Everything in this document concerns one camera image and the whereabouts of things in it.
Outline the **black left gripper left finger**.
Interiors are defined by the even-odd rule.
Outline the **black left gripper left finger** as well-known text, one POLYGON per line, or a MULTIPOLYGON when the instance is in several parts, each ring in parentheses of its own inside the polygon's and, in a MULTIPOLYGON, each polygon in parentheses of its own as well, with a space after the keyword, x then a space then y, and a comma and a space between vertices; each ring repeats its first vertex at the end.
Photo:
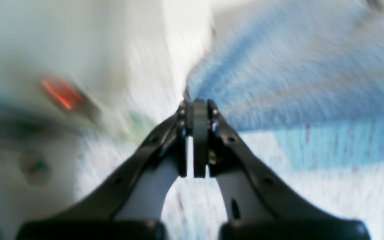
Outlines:
POLYGON ((18 240, 167 240, 161 214, 178 177, 187 176, 194 106, 154 128, 138 149, 88 196, 42 221, 24 224, 18 240))

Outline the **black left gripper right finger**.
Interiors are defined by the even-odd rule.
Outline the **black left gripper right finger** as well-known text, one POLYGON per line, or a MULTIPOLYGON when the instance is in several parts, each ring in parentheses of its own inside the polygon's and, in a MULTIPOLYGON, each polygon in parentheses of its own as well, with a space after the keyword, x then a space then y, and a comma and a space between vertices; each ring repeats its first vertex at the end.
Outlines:
POLYGON ((211 100, 201 100, 201 177, 217 180, 228 222, 220 240, 369 240, 359 220, 315 207, 259 160, 211 100))

